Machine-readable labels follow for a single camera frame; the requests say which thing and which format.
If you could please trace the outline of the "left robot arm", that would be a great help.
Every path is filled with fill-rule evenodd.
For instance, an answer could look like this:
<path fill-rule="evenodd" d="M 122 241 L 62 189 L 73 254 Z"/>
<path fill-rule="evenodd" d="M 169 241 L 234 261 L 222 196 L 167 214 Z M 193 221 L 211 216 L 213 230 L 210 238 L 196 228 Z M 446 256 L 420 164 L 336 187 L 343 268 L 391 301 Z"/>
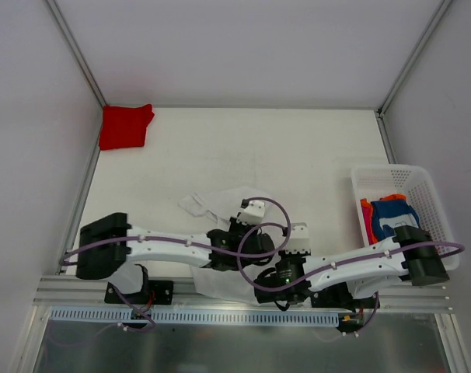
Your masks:
<path fill-rule="evenodd" d="M 134 227 L 117 212 L 80 229 L 75 275 L 80 280 L 106 280 L 129 302 L 144 302 L 152 288 L 141 261 L 171 262 L 215 271 L 237 270 L 235 255 L 244 235 L 262 222 L 240 212 L 229 228 L 201 235 L 174 235 Z"/>

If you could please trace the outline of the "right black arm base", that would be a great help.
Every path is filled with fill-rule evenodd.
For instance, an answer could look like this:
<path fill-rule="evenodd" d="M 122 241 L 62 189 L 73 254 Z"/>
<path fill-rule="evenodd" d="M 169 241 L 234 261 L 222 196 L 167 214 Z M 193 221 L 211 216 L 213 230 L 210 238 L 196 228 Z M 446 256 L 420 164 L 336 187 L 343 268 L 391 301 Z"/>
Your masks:
<path fill-rule="evenodd" d="M 354 312 L 356 309 L 373 309 L 377 298 L 373 295 L 367 298 L 353 298 L 346 283 L 335 284 L 324 290 L 317 291 L 310 296 L 313 308 L 318 309 L 347 309 Z"/>

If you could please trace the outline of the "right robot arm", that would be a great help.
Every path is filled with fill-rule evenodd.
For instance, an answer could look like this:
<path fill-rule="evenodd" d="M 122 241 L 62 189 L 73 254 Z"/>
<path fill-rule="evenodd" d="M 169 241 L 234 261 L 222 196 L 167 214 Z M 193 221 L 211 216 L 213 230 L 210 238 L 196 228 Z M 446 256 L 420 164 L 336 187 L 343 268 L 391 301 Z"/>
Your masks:
<path fill-rule="evenodd" d="M 430 242 L 428 232 L 405 225 L 380 242 L 344 255 L 314 257 L 285 250 L 274 268 L 255 278 L 254 295 L 260 304 L 297 305 L 314 298 L 323 308 L 351 309 L 353 301 L 400 282 L 441 284 L 449 275 Z"/>

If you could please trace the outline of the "white t-shirt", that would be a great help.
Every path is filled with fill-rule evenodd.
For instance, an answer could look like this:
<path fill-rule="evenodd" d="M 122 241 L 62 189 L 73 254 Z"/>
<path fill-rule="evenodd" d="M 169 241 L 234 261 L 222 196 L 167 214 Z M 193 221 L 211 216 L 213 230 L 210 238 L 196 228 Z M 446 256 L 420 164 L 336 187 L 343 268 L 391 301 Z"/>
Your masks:
<path fill-rule="evenodd" d="M 179 201 L 179 206 L 194 217 L 206 217 L 217 223 L 219 228 L 227 228 L 229 219 L 235 217 L 244 198 L 266 197 L 259 190 L 247 186 L 213 193 L 193 193 Z M 194 242 L 208 245 L 209 239 L 205 234 L 174 235 L 161 232 L 151 232 L 150 235 L 163 237 L 163 241 L 130 241 L 131 258 L 126 260 L 107 280 L 123 294 L 138 291 L 145 284 L 141 274 L 140 263 L 151 261 L 147 268 L 153 268 L 153 276 L 180 277 L 181 267 L 190 271 L 197 291 L 208 297 L 215 296 L 215 287 L 228 283 L 233 289 L 236 281 L 250 285 L 240 272 L 216 271 L 208 269 L 208 251 L 197 246 Z"/>

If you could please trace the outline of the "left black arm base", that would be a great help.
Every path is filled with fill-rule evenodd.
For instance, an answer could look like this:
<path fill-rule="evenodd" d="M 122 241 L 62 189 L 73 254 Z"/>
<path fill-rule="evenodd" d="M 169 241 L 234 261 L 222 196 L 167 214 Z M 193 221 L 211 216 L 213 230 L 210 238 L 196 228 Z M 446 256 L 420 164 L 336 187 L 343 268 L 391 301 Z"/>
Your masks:
<path fill-rule="evenodd" d="M 132 305 L 171 305 L 173 285 L 172 281 L 147 280 L 139 292 L 131 294 L 123 293 L 123 296 Z M 111 305 L 124 303 L 111 283 L 108 283 L 106 286 L 104 303 Z"/>

